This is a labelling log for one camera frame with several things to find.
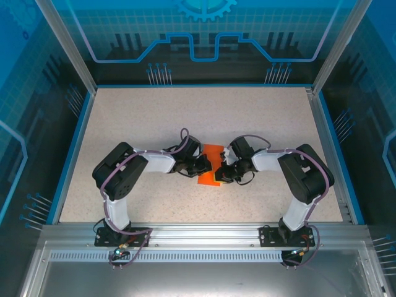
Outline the orange paper sheet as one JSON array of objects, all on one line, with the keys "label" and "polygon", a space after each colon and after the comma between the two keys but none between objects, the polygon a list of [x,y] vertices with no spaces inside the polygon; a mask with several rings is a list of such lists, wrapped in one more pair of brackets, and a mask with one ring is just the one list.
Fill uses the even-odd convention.
[{"label": "orange paper sheet", "polygon": [[222,158],[220,154],[224,147],[221,145],[205,144],[204,154],[207,156],[212,169],[198,177],[197,183],[203,186],[220,187],[221,183],[215,180],[215,172],[221,167]]}]

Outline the aluminium side rail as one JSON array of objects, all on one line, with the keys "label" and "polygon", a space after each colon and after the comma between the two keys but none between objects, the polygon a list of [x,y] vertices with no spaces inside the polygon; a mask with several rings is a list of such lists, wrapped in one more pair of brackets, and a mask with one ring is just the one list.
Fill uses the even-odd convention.
[{"label": "aluminium side rail", "polygon": [[305,88],[305,91],[308,97],[309,106],[311,108],[317,133],[320,139],[322,147],[322,159],[327,164],[327,167],[333,173],[335,178],[334,185],[330,188],[326,197],[323,198],[316,206],[310,217],[310,221],[317,220],[319,222],[324,222],[325,220],[328,220],[329,216],[327,215],[327,213],[329,210],[327,208],[330,206],[330,202],[334,201],[336,205],[334,212],[338,213],[341,216],[342,223],[354,225],[354,223],[351,222],[349,209],[344,200],[345,196],[341,193],[340,189],[336,184],[339,179],[335,176],[335,174],[339,173],[339,170],[335,167],[335,162],[333,159],[334,150],[331,146],[329,130],[325,125],[326,122],[323,117],[324,114],[318,101],[319,97],[312,95],[311,88]]}]

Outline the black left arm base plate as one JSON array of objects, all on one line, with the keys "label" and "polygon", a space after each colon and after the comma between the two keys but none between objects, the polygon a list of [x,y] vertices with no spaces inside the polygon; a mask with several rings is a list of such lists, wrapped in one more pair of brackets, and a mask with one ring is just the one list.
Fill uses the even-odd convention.
[{"label": "black left arm base plate", "polygon": [[110,227],[104,226],[96,230],[94,246],[96,247],[118,247],[128,244],[129,247],[137,248],[147,239],[148,233],[139,235],[124,235],[117,233]]}]

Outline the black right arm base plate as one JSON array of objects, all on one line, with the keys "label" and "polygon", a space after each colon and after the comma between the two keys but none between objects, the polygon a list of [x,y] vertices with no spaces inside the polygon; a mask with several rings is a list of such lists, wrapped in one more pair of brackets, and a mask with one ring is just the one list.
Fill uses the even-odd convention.
[{"label": "black right arm base plate", "polygon": [[262,248],[314,247],[316,245],[312,229],[305,226],[297,231],[289,231],[287,228],[264,225],[258,229],[258,232]]}]

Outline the grey metal sheet shelf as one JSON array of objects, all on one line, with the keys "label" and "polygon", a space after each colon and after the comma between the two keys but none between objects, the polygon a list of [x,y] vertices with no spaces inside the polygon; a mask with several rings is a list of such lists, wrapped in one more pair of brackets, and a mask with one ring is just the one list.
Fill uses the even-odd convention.
[{"label": "grey metal sheet shelf", "polygon": [[17,297],[396,297],[367,247],[320,251],[301,267],[280,263],[50,262],[37,251]]}]

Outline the aluminium mounting rail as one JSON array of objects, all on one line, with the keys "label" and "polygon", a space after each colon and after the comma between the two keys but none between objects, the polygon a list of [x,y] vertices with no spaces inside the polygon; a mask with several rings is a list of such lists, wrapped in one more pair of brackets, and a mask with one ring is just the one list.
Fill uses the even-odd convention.
[{"label": "aluminium mounting rail", "polygon": [[[150,249],[258,249],[258,229],[264,223],[143,223],[151,228]],[[355,248],[371,240],[368,227],[344,223],[313,223],[316,245],[324,249]],[[38,244],[48,248],[88,249],[95,233],[91,223],[43,227]]]}]

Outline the blue table edge strip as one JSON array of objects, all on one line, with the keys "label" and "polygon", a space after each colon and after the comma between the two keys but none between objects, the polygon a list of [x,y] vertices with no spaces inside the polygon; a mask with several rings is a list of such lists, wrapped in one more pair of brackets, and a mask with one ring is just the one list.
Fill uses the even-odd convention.
[{"label": "blue table edge strip", "polygon": [[59,222],[67,192],[71,183],[74,168],[79,156],[80,148],[87,128],[90,113],[92,111],[95,95],[88,93],[78,118],[75,131],[69,146],[60,179],[53,197],[53,202],[47,216],[46,224],[54,225]]},{"label": "blue table edge strip", "polygon": [[335,162],[335,167],[339,170],[339,173],[335,174],[335,176],[339,179],[336,184],[340,189],[341,193],[345,196],[344,200],[349,209],[351,222],[355,225],[364,225],[366,222],[364,221],[361,207],[356,196],[356,191],[354,189],[350,174],[348,172],[347,164],[343,156],[340,141],[338,139],[334,122],[329,112],[329,108],[322,92],[319,93],[318,97],[318,101],[324,114],[323,117],[326,122],[325,125],[329,130],[331,146],[334,150],[333,159]]},{"label": "blue table edge strip", "polygon": [[312,88],[312,84],[173,84],[173,85],[97,85],[97,88],[205,88],[205,87],[304,87]]}]

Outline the aluminium frame post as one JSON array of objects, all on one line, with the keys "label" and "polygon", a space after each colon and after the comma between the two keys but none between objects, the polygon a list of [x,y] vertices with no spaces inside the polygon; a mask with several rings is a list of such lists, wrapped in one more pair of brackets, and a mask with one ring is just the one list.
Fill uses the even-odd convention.
[{"label": "aluminium frame post", "polygon": [[35,2],[81,78],[85,88],[91,95],[96,95],[97,85],[54,4],[51,0],[35,0]]},{"label": "aluminium frame post", "polygon": [[338,37],[335,40],[329,55],[325,59],[312,85],[312,95],[319,95],[319,92],[322,90],[327,79],[330,77],[333,69],[338,63],[338,60],[340,59],[345,48],[349,44],[353,34],[358,28],[358,25],[362,21],[371,3],[372,0],[356,0],[354,7],[352,8],[347,20],[344,23],[344,26],[338,34]]}]

